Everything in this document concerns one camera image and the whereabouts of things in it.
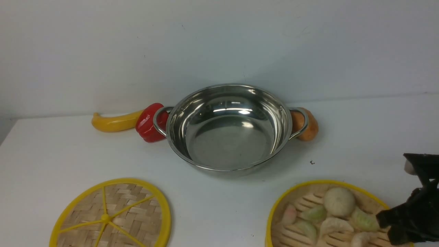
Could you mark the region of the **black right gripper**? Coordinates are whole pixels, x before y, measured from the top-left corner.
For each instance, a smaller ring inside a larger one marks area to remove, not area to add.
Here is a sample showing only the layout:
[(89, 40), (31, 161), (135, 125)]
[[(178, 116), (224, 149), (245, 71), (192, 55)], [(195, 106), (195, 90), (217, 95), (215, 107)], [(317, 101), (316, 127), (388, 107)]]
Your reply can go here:
[(415, 189), (406, 203), (380, 211), (376, 219), (380, 228), (389, 228), (392, 245), (438, 242), (438, 235), (414, 230), (419, 219), (438, 220), (439, 157), (433, 154), (404, 153), (405, 171), (418, 177), (421, 187)]

